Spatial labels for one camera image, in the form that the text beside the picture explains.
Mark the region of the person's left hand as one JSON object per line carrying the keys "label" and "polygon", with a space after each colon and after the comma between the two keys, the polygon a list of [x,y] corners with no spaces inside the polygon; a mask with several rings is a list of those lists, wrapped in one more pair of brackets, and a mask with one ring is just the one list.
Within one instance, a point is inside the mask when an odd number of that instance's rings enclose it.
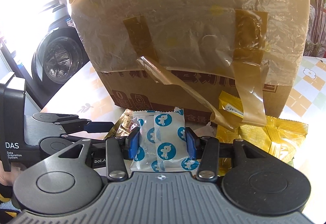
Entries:
{"label": "person's left hand", "polygon": [[17,177],[26,170],[26,166],[21,163],[12,163],[11,171],[6,172],[3,168],[3,163],[0,161],[0,183],[4,186],[13,186]]}

